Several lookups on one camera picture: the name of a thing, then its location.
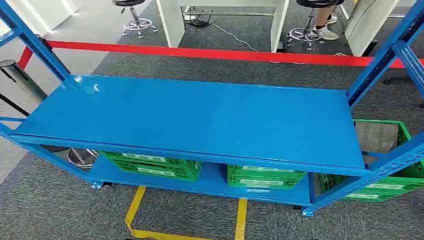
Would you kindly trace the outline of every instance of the shelving unit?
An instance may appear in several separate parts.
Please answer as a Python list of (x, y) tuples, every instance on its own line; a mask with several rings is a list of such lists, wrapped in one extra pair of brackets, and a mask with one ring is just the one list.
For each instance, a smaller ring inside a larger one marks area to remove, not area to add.
[[(424, 158), (424, 133), (365, 166), (351, 108), (399, 56), (424, 95), (424, 68), (408, 47), (424, 0), (348, 90), (70, 74), (4, 1), (0, 17), (58, 77), (58, 87), (16, 130), (0, 135), (100, 188), (104, 182), (302, 206), (304, 216)], [(199, 181), (125, 172), (103, 157), (86, 172), (41, 144), (204, 161)], [(291, 190), (229, 187), (225, 165), (310, 172)], [(315, 197), (311, 173), (348, 175)]]

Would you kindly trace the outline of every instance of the yellow floor marking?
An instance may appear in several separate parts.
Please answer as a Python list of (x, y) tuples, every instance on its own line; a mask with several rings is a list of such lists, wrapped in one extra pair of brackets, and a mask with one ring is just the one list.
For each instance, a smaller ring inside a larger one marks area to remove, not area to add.
[(245, 239), (247, 208), (248, 208), (248, 200), (244, 198), (240, 198), (238, 200), (237, 222), (235, 224), (235, 240)]
[(128, 212), (126, 212), (125, 216), (125, 224), (128, 227), (129, 231), (135, 238), (153, 238), (156, 240), (210, 240), (206, 238), (198, 238), (198, 237), (191, 237), (191, 236), (180, 236), (180, 235), (173, 235), (173, 234), (166, 234), (166, 233), (159, 233), (159, 232), (153, 232), (153, 231), (143, 231), (143, 230), (137, 230), (133, 229), (131, 227), (131, 223), (133, 223), (134, 216), (137, 213), (137, 210), (139, 209), (140, 202), (142, 201), (142, 198), (145, 194), (146, 187), (145, 186), (139, 186), (137, 189), (137, 192), (134, 194), (134, 198), (132, 199), (131, 205), (128, 208)]
[(206, 238), (198, 238), (191, 236), (180, 236), (166, 233), (159, 233), (153, 231), (143, 231), (134, 229), (134, 237), (136, 238), (151, 238), (157, 240), (209, 240)]

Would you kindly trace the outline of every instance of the lower shelf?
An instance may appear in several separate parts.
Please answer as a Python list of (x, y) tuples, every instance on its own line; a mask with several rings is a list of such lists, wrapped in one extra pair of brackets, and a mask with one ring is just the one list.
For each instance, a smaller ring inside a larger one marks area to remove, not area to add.
[(311, 206), (309, 176), (306, 175), (290, 190), (263, 188), (230, 187), (227, 185), (226, 165), (204, 162), (198, 181), (191, 182), (168, 177), (126, 172), (117, 168), (104, 157), (99, 157), (90, 170), (90, 178), (118, 184), (146, 186), (157, 189), (222, 196), (229, 198), (246, 198), (275, 202), (280, 204)]

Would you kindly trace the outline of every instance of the person's leg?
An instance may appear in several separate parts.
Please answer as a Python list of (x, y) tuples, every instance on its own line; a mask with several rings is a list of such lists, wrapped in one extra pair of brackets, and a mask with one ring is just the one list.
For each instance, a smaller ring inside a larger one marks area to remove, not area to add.
[(316, 15), (316, 25), (315, 28), (322, 33), (322, 38), (325, 40), (336, 40), (339, 38), (339, 35), (330, 31), (327, 27), (328, 23), (335, 23), (336, 19), (332, 19), (331, 13), (333, 12), (336, 6), (323, 7), (318, 9), (318, 14)]
[(325, 26), (327, 24), (327, 19), (333, 12), (334, 8), (335, 6), (318, 8), (318, 14), (316, 15), (316, 25)]

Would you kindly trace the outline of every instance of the white desk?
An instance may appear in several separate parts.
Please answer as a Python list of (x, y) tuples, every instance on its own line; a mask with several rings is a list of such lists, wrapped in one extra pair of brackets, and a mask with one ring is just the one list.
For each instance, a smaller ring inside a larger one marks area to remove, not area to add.
[(275, 7), (270, 34), (270, 49), (275, 53), (280, 42), (289, 0), (157, 0), (168, 46), (177, 48), (184, 35), (181, 6), (208, 7)]
[(415, 1), (359, 0), (344, 33), (353, 55), (362, 56), (396, 6), (411, 7)]

